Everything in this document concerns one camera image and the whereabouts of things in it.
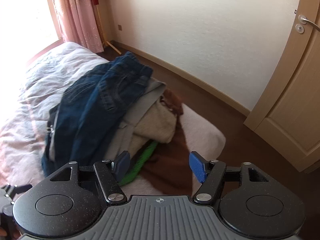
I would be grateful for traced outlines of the wooden coat stand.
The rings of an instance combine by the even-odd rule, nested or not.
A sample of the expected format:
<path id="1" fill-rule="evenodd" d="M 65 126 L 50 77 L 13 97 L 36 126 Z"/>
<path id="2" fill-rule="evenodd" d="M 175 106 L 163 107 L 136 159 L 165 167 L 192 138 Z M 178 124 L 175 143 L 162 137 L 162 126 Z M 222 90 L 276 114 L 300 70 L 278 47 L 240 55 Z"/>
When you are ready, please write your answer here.
<path id="1" fill-rule="evenodd" d="M 99 35 L 104 48 L 112 48 L 118 55 L 121 52 L 112 44 L 113 30 L 112 21 L 110 20 L 110 14 L 103 4 L 94 6 L 95 19 L 99 29 Z"/>

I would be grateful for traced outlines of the dark blue denim jeans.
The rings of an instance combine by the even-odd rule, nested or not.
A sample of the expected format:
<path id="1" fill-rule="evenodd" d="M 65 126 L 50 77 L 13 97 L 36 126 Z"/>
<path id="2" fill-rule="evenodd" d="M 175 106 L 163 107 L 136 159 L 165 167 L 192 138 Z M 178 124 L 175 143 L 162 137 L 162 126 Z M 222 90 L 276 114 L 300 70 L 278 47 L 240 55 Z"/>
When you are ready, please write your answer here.
<path id="1" fill-rule="evenodd" d="M 153 70 L 131 52 L 95 66 L 49 111 L 42 168 L 49 176 L 70 161 L 101 161 L 124 115 L 146 92 Z"/>

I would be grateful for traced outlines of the cream knit sweater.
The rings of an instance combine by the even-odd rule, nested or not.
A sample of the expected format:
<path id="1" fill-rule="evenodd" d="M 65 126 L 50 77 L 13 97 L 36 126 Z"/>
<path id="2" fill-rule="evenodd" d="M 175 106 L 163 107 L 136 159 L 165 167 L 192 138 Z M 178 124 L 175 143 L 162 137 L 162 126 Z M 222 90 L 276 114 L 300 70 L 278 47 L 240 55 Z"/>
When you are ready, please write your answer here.
<path id="1" fill-rule="evenodd" d="M 171 142 L 176 129 L 177 115 L 165 104 L 161 96 L 146 111 L 134 127 L 129 153 L 131 158 L 149 141 Z"/>

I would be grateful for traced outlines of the grey garment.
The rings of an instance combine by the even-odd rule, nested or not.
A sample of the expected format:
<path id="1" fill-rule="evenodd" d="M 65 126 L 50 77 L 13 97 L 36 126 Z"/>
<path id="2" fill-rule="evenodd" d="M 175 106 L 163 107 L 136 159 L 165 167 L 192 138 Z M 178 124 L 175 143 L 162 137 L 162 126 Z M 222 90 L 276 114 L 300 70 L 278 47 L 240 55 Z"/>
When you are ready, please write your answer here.
<path id="1" fill-rule="evenodd" d="M 165 90 L 165 84 L 153 78 L 150 79 L 146 92 L 130 107 L 119 124 L 103 159 L 114 160 L 123 151 L 128 151 L 134 127 L 146 111 L 154 104 Z"/>

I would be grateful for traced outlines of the pink grey bed duvet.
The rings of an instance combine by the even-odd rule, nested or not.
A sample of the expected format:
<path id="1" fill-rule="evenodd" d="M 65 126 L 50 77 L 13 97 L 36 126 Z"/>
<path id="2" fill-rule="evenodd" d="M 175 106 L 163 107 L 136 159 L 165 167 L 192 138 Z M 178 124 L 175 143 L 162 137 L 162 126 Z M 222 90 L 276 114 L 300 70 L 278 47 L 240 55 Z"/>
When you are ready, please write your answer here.
<path id="1" fill-rule="evenodd" d="M 35 186 L 44 179 L 41 158 L 49 110 L 79 77 L 106 62 L 90 50 L 66 42 L 29 65 L 17 94 L 1 101 L 1 186 Z M 223 133 L 185 104 L 182 107 L 181 124 L 188 149 L 207 160 L 217 159 L 226 143 Z M 140 176 L 122 189 L 128 197 L 139 193 L 164 195 Z"/>

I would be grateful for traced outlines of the silver door lock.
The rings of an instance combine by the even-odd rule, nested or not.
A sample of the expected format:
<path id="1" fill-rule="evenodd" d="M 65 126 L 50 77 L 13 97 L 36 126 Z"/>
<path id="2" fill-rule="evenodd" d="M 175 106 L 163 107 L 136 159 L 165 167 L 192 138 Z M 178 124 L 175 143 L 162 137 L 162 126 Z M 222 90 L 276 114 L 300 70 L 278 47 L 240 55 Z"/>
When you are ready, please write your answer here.
<path id="1" fill-rule="evenodd" d="M 304 33 L 304 27 L 301 24 L 296 24 L 295 25 L 295 30 L 299 33 L 299 34 L 303 34 Z"/>

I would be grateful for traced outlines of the pink curtain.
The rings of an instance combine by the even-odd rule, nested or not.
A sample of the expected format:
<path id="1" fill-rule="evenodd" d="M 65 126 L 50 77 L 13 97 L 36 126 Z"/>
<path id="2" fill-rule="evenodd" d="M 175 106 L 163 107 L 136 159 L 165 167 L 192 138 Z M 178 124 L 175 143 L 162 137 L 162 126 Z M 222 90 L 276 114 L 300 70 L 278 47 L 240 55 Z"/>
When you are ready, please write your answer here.
<path id="1" fill-rule="evenodd" d="M 91 0 L 52 0 L 63 42 L 75 42 L 94 53 L 103 51 Z"/>

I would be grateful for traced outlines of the green knit garment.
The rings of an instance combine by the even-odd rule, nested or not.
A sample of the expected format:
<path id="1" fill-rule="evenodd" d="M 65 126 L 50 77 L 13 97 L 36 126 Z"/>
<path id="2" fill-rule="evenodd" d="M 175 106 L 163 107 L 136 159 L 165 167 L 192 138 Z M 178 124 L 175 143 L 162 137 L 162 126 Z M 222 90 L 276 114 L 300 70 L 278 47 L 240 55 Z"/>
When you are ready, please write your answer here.
<path id="1" fill-rule="evenodd" d="M 124 178 L 120 181 L 119 185 L 124 186 L 133 182 L 139 175 L 144 164 L 150 159 L 154 150 L 156 149 L 158 142 L 149 140 L 143 147 L 138 150 L 134 156 L 129 170 L 126 172 Z"/>

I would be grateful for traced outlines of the beige wooden door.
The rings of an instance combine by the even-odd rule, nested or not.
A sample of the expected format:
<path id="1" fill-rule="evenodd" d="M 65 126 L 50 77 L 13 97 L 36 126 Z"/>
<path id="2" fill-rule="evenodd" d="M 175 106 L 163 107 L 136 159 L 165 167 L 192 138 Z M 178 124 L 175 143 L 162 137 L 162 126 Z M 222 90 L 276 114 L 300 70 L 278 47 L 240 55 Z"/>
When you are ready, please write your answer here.
<path id="1" fill-rule="evenodd" d="M 283 54 L 244 124 L 299 172 L 311 173 L 319 168 L 319 31 L 299 15 L 319 26 L 319 0 L 299 0 Z"/>

